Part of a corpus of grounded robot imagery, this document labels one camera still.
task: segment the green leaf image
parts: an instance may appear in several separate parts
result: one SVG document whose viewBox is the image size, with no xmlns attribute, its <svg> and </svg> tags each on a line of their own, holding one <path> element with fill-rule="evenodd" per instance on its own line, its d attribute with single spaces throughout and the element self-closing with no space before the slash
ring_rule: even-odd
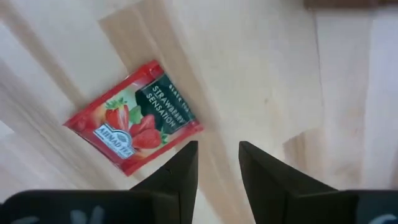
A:
<svg viewBox="0 0 398 224">
<path fill-rule="evenodd" d="M 141 119 L 142 119 L 141 107 L 136 106 L 135 108 L 131 109 L 131 111 L 129 112 L 129 120 L 133 124 L 139 124 L 141 122 Z"/>
</svg>

